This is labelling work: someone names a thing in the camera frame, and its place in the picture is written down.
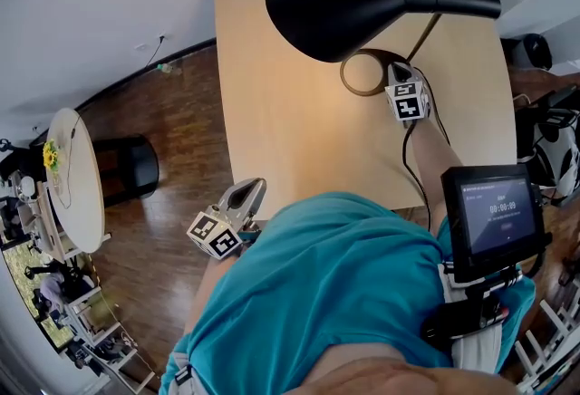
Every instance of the black and white pattern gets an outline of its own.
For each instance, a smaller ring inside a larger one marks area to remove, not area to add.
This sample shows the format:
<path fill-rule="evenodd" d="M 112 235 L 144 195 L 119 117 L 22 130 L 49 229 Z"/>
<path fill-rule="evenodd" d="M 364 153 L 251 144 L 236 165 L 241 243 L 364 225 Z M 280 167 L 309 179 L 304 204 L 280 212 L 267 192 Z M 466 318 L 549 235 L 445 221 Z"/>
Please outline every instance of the black and white pattern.
<path fill-rule="evenodd" d="M 417 97 L 410 97 L 409 99 L 396 101 L 395 103 L 397 104 L 397 111 L 399 112 L 400 118 L 415 118 L 421 116 Z"/>
<path fill-rule="evenodd" d="M 395 97 L 401 97 L 402 95 L 413 95 L 416 93 L 415 83 L 410 84 L 399 84 L 395 86 Z"/>
<path fill-rule="evenodd" d="M 218 222 L 215 219 L 211 219 L 210 217 L 201 217 L 199 221 L 194 225 L 190 230 L 189 233 L 192 237 L 195 237 L 199 240 L 206 240 L 213 231 L 214 227 Z"/>
<path fill-rule="evenodd" d="M 214 249 L 214 252 L 219 256 L 226 255 L 230 250 L 239 244 L 236 235 L 229 229 L 221 233 L 214 240 L 209 243 L 209 246 Z"/>

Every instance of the skin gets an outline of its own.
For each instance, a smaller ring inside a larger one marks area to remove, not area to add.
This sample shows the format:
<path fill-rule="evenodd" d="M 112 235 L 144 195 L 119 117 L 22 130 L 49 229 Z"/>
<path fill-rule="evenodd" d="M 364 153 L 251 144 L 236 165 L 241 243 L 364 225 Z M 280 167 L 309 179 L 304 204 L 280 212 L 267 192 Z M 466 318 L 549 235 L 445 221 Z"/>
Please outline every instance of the skin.
<path fill-rule="evenodd" d="M 461 161 L 430 120 L 419 120 L 411 134 L 413 154 L 431 207 L 431 233 L 437 235 L 447 215 L 441 174 Z M 195 296 L 185 327 L 190 333 L 198 322 L 216 283 L 237 261 L 230 256 L 219 262 L 211 258 Z M 376 357 L 377 349 L 369 346 L 357 352 L 360 358 L 324 365 L 306 378 L 303 385 L 286 395 L 516 395 L 517 389 L 499 376 L 458 369 L 427 369 L 407 364 L 404 359 Z"/>

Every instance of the timer display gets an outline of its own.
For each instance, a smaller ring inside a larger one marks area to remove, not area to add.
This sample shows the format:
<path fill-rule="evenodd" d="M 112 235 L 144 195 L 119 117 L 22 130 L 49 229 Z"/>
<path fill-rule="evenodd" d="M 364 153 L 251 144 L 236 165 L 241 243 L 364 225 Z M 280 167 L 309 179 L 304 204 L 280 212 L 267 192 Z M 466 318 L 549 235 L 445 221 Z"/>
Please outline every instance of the timer display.
<path fill-rule="evenodd" d="M 525 179 L 460 187 L 473 254 L 506 245 L 536 230 Z"/>

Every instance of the wooden table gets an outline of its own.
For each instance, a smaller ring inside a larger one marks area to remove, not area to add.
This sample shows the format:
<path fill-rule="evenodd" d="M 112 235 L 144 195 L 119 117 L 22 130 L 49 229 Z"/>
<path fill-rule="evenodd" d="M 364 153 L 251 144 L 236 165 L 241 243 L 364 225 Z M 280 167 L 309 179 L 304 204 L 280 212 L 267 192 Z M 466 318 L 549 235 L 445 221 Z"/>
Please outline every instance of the wooden table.
<path fill-rule="evenodd" d="M 407 14 L 368 46 L 411 51 L 428 14 Z M 217 53 L 236 182 L 262 177 L 260 218 L 296 200 L 346 190 L 387 208 L 421 204 L 401 163 L 404 128 L 387 98 L 348 92 L 340 64 L 298 52 L 265 0 L 216 0 Z M 451 145 L 466 165 L 516 161 L 508 70 L 493 21 L 443 15 L 413 60 L 430 80 Z M 411 148 L 409 160 L 416 168 Z"/>
<path fill-rule="evenodd" d="M 76 111 L 62 109 L 54 115 L 48 140 L 54 140 L 63 154 L 58 184 L 46 175 L 54 211 L 71 241 L 92 253 L 104 238 L 105 208 L 91 136 Z"/>

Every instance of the forearm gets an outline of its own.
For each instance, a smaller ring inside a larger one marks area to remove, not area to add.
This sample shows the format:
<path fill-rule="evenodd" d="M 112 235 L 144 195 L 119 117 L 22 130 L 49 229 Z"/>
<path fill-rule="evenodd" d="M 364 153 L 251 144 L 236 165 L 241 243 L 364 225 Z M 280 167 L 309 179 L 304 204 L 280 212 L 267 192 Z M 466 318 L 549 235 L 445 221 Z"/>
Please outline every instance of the forearm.
<path fill-rule="evenodd" d="M 196 292 L 196 296 L 191 304 L 189 316 L 185 324 L 185 334 L 193 331 L 193 328 L 199 321 L 199 317 L 203 313 L 206 304 L 208 304 L 209 297 L 213 292 L 218 281 L 229 271 L 229 268 L 237 261 L 237 255 L 231 255 L 222 261 L 215 258 L 209 258 L 206 271 L 201 278 L 201 284 Z"/>
<path fill-rule="evenodd" d="M 411 142 L 420 180 L 433 215 L 431 231 L 437 233 L 447 214 L 441 175 L 451 167 L 462 166 L 461 161 L 430 120 L 417 121 Z"/>

